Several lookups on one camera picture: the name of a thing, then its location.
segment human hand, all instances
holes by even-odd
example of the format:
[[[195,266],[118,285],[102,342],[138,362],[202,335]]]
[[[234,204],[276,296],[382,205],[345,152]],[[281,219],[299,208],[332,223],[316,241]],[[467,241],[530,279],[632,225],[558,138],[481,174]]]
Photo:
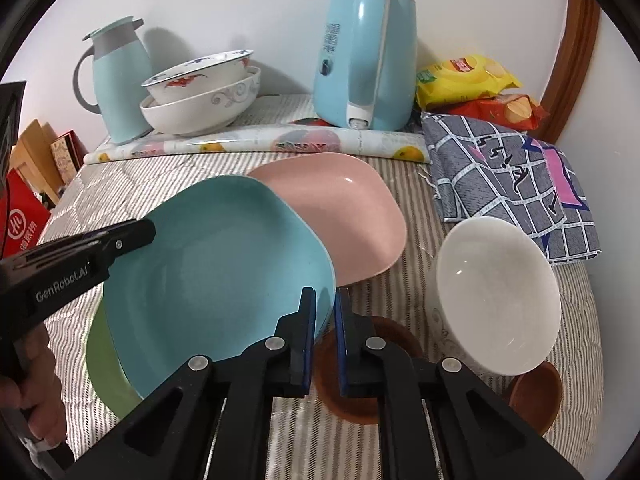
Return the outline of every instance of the human hand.
[[[25,336],[28,376],[19,386],[0,376],[0,407],[33,408],[29,417],[31,433],[50,446],[57,446],[66,440],[65,405],[60,399],[62,384],[56,376],[56,358],[48,344],[49,333],[43,324]]]

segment blue plate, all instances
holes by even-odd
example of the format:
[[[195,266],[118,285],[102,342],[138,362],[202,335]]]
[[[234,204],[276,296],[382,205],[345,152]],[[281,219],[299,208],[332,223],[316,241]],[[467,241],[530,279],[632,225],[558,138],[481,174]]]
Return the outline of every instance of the blue plate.
[[[150,245],[116,259],[104,306],[122,369],[148,396],[188,358],[233,357],[273,335],[316,290],[316,336],[329,319],[334,268],[324,245],[273,191],[245,176],[188,187],[150,212]]]

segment screw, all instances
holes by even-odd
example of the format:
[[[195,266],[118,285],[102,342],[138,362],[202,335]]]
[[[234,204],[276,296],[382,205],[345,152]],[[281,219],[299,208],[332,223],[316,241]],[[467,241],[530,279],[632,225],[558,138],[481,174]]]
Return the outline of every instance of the screw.
[[[281,337],[270,337],[264,342],[269,350],[280,350],[284,346],[284,339]]]
[[[189,359],[189,368],[194,372],[204,370],[207,365],[209,365],[209,360],[203,355],[196,355],[196,357]]]
[[[447,357],[442,361],[442,368],[444,368],[446,372],[457,374],[462,370],[462,364],[454,357]]]
[[[370,337],[365,344],[371,350],[382,350],[386,346],[385,340],[381,337]]]

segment white wall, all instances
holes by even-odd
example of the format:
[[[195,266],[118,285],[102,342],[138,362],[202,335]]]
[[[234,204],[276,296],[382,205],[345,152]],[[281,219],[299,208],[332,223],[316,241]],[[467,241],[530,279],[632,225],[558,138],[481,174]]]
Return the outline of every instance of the white wall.
[[[563,29],[566,0],[416,0],[420,61],[478,52],[516,73],[541,96]],[[139,29],[156,68],[247,47],[263,66],[262,93],[309,92],[329,0],[58,0],[28,37],[4,78],[26,79],[22,124],[72,128],[89,149],[106,135],[100,117],[80,107],[71,76],[88,45],[82,37],[120,17]],[[81,88],[92,96],[90,62]]]
[[[602,480],[640,429],[640,63],[602,17],[560,147],[580,176],[602,254],[588,263],[604,353],[604,416],[589,479]]]

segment red snack bag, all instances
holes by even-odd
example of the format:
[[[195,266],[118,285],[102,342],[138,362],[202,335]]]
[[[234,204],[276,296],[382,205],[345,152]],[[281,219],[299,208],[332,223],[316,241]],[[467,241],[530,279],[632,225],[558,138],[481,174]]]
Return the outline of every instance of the red snack bag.
[[[519,132],[535,130],[540,121],[548,116],[539,102],[524,94],[504,94],[490,99],[476,99],[441,108],[439,111],[500,124]]]
[[[2,258],[35,247],[50,216],[17,171],[9,171],[6,178],[9,191],[0,198],[0,235],[4,238]],[[5,224],[7,199],[9,218]]]

